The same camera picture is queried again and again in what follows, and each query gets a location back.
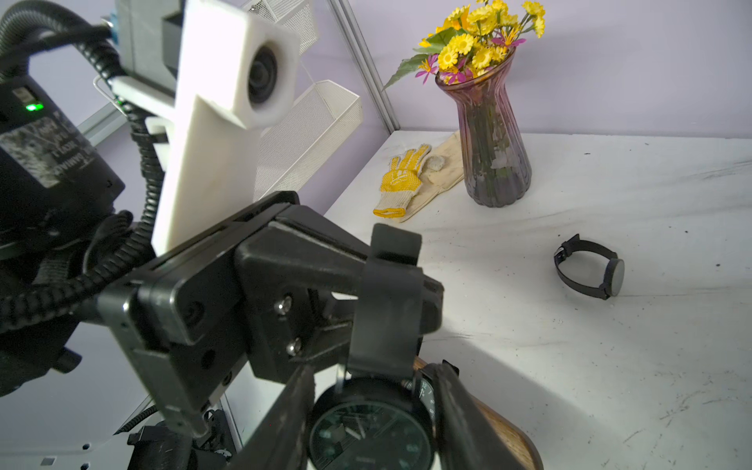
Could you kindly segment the wooden watch stand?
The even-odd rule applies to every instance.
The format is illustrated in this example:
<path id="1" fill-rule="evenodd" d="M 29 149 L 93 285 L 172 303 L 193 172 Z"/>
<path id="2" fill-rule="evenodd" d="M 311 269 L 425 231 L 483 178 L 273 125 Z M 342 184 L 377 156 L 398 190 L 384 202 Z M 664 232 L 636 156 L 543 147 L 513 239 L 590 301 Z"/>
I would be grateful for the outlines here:
<path id="1" fill-rule="evenodd" d="M 449 362 L 441 363 L 449 364 L 457 373 L 456 367 L 454 367 Z M 421 358 L 417 358 L 414 362 L 414 368 L 427 376 L 427 374 L 422 371 L 422 368 L 427 366 L 428 364 L 430 363 L 421 360 Z M 514 456 L 522 463 L 524 469 L 542 469 L 544 467 L 544 462 L 542 462 L 541 455 L 531 438 L 529 438 L 528 435 L 520 430 L 516 425 L 501 416 L 495 410 L 491 409 L 489 405 L 485 405 L 485 403 L 482 403 L 479 399 L 476 399 L 474 396 L 472 396 L 472 394 L 470 395 L 473 398 L 474 403 L 476 403 L 477 407 L 479 407 L 483 415 L 493 426 L 493 430 L 495 430 L 497 436 L 499 436 L 499 438 L 503 440 L 503 442 L 507 445 L 507 448 L 509 448 Z"/>

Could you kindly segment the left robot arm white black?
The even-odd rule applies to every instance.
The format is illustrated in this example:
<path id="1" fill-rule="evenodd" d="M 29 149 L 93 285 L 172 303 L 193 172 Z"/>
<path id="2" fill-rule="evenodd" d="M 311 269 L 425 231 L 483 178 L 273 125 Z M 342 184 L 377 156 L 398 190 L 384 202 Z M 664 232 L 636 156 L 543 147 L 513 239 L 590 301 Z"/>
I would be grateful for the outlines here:
<path id="1" fill-rule="evenodd" d="M 442 322 L 443 286 L 416 234 L 364 244 L 301 205 L 262 199 L 262 135 L 292 109 L 298 35 L 222 1 L 155 1 L 147 21 L 91 25 L 50 1 L 1 19 L 1 391 L 69 372 L 83 322 L 106 325 L 172 430 L 238 371 L 288 386 L 297 417 L 313 374 L 344 362 L 407 403 L 417 345 Z M 72 45 L 114 92 L 140 153 L 141 217 L 123 182 L 29 75 Z"/>

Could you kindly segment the black watch pair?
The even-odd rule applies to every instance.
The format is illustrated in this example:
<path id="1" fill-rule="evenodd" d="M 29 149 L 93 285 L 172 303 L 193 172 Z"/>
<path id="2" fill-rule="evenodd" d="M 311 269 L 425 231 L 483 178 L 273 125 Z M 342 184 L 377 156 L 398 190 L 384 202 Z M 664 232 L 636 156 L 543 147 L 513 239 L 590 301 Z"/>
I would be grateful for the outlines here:
<path id="1" fill-rule="evenodd" d="M 579 294 L 606 301 L 622 291 L 626 275 L 624 260 L 579 234 L 559 246 L 553 262 L 561 282 Z"/>

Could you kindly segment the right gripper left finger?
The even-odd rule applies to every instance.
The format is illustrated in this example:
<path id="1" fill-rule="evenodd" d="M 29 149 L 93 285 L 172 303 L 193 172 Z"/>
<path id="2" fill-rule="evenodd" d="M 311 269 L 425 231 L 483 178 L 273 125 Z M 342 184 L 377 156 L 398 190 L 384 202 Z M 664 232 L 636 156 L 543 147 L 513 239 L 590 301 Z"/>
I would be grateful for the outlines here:
<path id="1" fill-rule="evenodd" d="M 302 365 L 226 469 L 306 469 L 307 421 L 315 403 L 315 369 Z"/>

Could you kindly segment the black analog dark-dial watch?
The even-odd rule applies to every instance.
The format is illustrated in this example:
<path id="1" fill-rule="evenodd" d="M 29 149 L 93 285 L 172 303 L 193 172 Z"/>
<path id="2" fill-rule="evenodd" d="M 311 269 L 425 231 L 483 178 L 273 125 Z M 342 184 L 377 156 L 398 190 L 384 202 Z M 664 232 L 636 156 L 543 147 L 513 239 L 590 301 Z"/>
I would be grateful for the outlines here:
<path id="1" fill-rule="evenodd" d="M 378 224 L 362 272 L 349 354 L 316 401 L 307 432 L 316 469 L 429 469 L 430 412 L 413 368 L 422 337 L 419 235 Z"/>

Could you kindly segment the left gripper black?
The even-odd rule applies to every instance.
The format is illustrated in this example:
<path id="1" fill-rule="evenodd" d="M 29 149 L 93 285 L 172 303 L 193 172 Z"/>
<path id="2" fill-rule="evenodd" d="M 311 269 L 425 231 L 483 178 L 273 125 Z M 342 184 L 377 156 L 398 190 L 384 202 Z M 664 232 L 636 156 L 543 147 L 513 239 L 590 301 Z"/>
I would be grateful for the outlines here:
<path id="1" fill-rule="evenodd" d="M 374 251 L 299 201 L 274 192 L 98 296 L 99 315 L 175 432 L 207 434 L 204 413 L 249 348 L 254 376 L 271 382 L 338 363 L 356 303 L 335 294 L 358 295 L 369 260 L 416 266 L 415 255 Z"/>

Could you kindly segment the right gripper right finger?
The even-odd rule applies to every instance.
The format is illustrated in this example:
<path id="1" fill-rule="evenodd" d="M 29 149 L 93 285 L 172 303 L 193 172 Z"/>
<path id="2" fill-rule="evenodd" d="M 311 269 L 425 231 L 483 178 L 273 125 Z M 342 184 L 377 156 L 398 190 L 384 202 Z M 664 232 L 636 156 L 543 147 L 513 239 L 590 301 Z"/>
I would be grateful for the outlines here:
<path id="1" fill-rule="evenodd" d="M 524 469 L 447 363 L 422 368 L 436 397 L 436 438 L 443 469 Z"/>

